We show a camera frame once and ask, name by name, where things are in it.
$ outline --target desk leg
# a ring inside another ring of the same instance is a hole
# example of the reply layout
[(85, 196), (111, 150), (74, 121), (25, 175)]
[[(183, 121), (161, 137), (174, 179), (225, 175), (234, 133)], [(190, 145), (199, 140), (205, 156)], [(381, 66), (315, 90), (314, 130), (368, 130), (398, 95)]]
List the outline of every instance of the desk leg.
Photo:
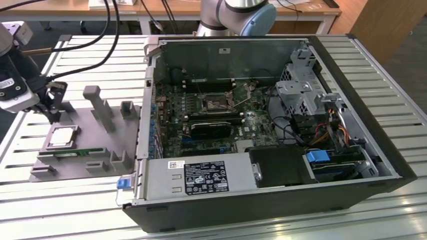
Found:
[(151, 35), (153, 34), (153, 30), (150, 28), (150, 17), (139, 17), (138, 18), (139, 21), (139, 25), (141, 25), (141, 31), (143, 35)]
[(329, 34), (337, 15), (326, 15), (315, 34)]
[(51, 31), (53, 30), (53, 27), (51, 27), (51, 22), (50, 21), (41, 21), (41, 25), (43, 27), (43, 29), (46, 31)]

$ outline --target green circuit board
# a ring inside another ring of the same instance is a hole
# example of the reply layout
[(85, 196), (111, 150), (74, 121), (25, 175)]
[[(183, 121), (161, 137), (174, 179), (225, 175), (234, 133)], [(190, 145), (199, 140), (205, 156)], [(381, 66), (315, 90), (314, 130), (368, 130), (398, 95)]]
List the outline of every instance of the green circuit board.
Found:
[[(221, 154), (237, 153), (237, 141), (241, 140), (251, 140), (254, 146), (278, 144), (278, 135), (266, 111), (269, 87), (254, 86), (250, 89), (249, 86), (251, 86), (250, 80), (237, 81), (237, 86), (230, 92), (215, 93), (186, 93), (177, 85), (163, 85), (157, 88), (165, 158), (183, 157), (186, 152), (201, 150), (213, 150), (213, 154), (218, 150)], [(243, 114), (243, 123), (231, 126), (230, 137), (194, 140), (186, 132), (190, 124), (185, 117), (206, 114), (207, 109), (202, 99), (215, 99), (223, 96), (229, 96), (229, 103), (233, 101), (234, 107), (225, 107), (221, 101), (209, 102), (210, 107), (217, 111)]]

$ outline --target floor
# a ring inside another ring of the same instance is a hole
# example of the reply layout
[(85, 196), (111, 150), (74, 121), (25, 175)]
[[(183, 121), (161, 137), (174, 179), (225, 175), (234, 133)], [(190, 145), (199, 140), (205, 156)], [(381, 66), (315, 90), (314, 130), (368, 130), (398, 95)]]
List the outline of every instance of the floor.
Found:
[[(34, 31), (33, 40), (26, 46), (27, 49), (39, 49), (55, 46), (61, 35), (82, 35), (79, 22), (53, 22), (51, 31), (45, 31), (38, 22), (29, 22)], [(195, 22), (186, 22), (187, 29), (194, 28)], [(98, 35), (103, 28), (105, 22), (89, 22), (87, 31), (90, 35)], [(134, 26), (126, 23), (122, 25), (121, 34), (127, 35), (135, 31)], [(107, 30), (109, 35), (115, 34), (115, 25), (113, 24)], [(394, 77), (405, 91), (409, 93), (420, 107), (427, 112), (427, 17), (425, 17), (416, 27), (413, 34), (408, 37), (401, 49), (396, 53), (390, 63), (385, 66), (390, 75)], [(35, 56), (34, 60), (39, 67), (43, 68), (49, 55)], [(0, 142), (7, 134), (10, 125), (15, 119), (15, 114), (0, 109)]]

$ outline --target power supply label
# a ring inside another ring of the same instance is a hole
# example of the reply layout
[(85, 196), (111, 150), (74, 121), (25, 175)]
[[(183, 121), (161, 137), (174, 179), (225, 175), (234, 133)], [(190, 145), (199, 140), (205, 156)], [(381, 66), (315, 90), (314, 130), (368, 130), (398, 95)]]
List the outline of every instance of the power supply label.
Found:
[(185, 164), (187, 195), (229, 192), (225, 161)]

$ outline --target cable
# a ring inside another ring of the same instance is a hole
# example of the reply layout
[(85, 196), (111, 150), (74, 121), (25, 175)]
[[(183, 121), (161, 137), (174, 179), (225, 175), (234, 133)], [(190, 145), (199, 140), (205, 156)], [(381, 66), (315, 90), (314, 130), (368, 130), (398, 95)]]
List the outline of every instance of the cable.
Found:
[(174, 16), (174, 13), (173, 13), (173, 9), (171, 9), (169, 0), (163, 0), (163, 1), (165, 1), (166, 7), (169, 9), (169, 12), (171, 14), (173, 20), (174, 20), (174, 25), (175, 25), (175, 28), (177, 28), (177, 32), (181, 33), (179, 25), (178, 25), (177, 20), (175, 20), (175, 16)]
[(146, 6), (145, 0), (141, 0), (141, 3), (142, 3), (142, 5), (143, 5), (143, 7), (145, 7), (145, 9), (146, 9), (146, 12), (147, 12), (147, 14), (149, 14), (149, 16), (150, 16), (150, 19), (151, 19), (155, 27), (161, 30), (161, 32), (165, 33), (163, 26), (162, 26), (161, 22), (158, 22), (158, 21), (155, 20), (154, 15), (153, 15), (151, 12), (149, 11), (149, 8), (147, 8), (147, 6)]
[(174, 13), (173, 13), (173, 10), (171, 10), (171, 7), (170, 7), (170, 4), (169, 4), (167, 0), (162, 0), (162, 4), (163, 4), (163, 7), (165, 7), (165, 10), (166, 10), (166, 13), (167, 13), (169, 20), (170, 20), (171, 24), (173, 24), (174, 33), (179, 34), (178, 33), (179, 26), (177, 24)]
[[(21, 6), (27, 5), (27, 4), (42, 2), (42, 1), (45, 1), (45, 0), (31, 0), (31, 1), (26, 1), (26, 2), (18, 3), (15, 5), (7, 6), (3, 9), (0, 9), (0, 12), (3, 12), (6, 10), (10, 10), (13, 8), (21, 7)], [(106, 23), (105, 29), (103, 29), (101, 35), (98, 36), (98, 38), (95, 38), (93, 41), (90, 41), (89, 43), (82, 44), (79, 46), (71, 46), (71, 47), (65, 47), (65, 48), (53, 48), (51, 47), (51, 48), (45, 48), (45, 49), (38, 49), (38, 50), (30, 50), (30, 51), (26, 51), (25, 54), (27, 54), (27, 55), (41, 55), (41, 54), (65, 52), (65, 51), (71, 51), (71, 50), (77, 50), (77, 49), (83, 49), (86, 47), (97, 44), (102, 40), (102, 38), (106, 36), (107, 29), (109, 29), (109, 26), (110, 26), (110, 23), (111, 23), (111, 10), (110, 10), (110, 6), (109, 6), (109, 0), (103, 0), (103, 1), (105, 1), (106, 8), (107, 8), (107, 23)]]
[(71, 71), (67, 71), (67, 72), (63, 72), (63, 73), (59, 73), (54, 76), (50, 76), (47, 79), (49, 81), (54, 81), (55, 79), (59, 79), (65, 76), (69, 76), (71, 74), (77, 74), (77, 73), (82, 73), (87, 70), (93, 70), (93, 69), (97, 69), (99, 66), (102, 66), (107, 60), (110, 59), (110, 57), (113, 56), (114, 54), (114, 51), (117, 49), (117, 46), (118, 46), (118, 42), (119, 42), (119, 36), (121, 36), (121, 13), (119, 13), (119, 7), (118, 7), (118, 3), (117, 3), (117, 0), (111, 0), (113, 1), (113, 5), (114, 5), (114, 10), (115, 10), (115, 18), (117, 18), (117, 22), (115, 22), (115, 37), (114, 37), (114, 42), (113, 42), (113, 46), (111, 46), (111, 49), (107, 53), (107, 56), (105, 57), (105, 59), (97, 63), (95, 65), (93, 66), (87, 66), (87, 67), (83, 67), (83, 68), (79, 68), (77, 70), (71, 70)]
[(11, 6), (6, 6), (5, 8), (0, 8), (0, 13), (3, 11), (11, 10), (14, 8), (18, 8), (21, 6), (25, 6), (25, 5), (29, 5), (29, 4), (35, 4), (35, 3), (43, 2), (43, 1), (46, 1), (46, 0), (29, 0), (29, 1), (21, 2), (21, 3), (17, 3), (17, 4), (11, 5)]
[(107, 23), (106, 23), (105, 29), (103, 29), (101, 35), (98, 36), (98, 38), (95, 38), (93, 41), (90, 41), (89, 43), (85, 43), (79, 46), (71, 46), (71, 47), (65, 47), (65, 48), (53, 48), (53, 53), (83, 49), (86, 47), (97, 44), (102, 40), (102, 38), (106, 36), (107, 29), (109, 29), (110, 22), (111, 22), (111, 10), (110, 10), (110, 5), (109, 5), (109, 0), (105, 0), (105, 4), (106, 4), (106, 9), (107, 9)]
[(278, 3), (282, 5), (282, 7), (285, 7), (286, 9), (290, 9), (290, 10), (295, 11), (295, 13), (297, 13), (297, 21), (295, 21), (295, 23), (294, 23), (294, 34), (295, 34), (295, 33), (297, 33), (297, 23), (298, 23), (298, 21), (299, 21), (299, 19), (301, 19), (301, 13), (303, 13), (303, 11), (302, 11), (302, 10), (298, 10), (298, 9), (297, 9), (297, 5), (295, 5), (293, 2), (290, 2), (289, 0), (285, 0), (285, 1), (287, 1), (290, 4), (293, 4), (294, 7), (295, 7), (295, 9), (285, 6), (279, 0), (277, 0), (277, 1), (278, 1)]
[(270, 121), (273, 122), (273, 124), (283, 131), (283, 134), (285, 133), (289, 133), (294, 138), (295, 140), (302, 144), (302, 145), (309, 145), (305, 140), (301, 138), (301, 136), (298, 136), (295, 134), (295, 132), (291, 132), (290, 130), (287, 130), (285, 127), (282, 127), (273, 119), (273, 116), (270, 114), (270, 101), (271, 101), (271, 98), (273, 98), (273, 91), (274, 91), (274, 88), (275, 86), (273, 86), (269, 90), (269, 95), (267, 95), (267, 116), (269, 116), (269, 119)]

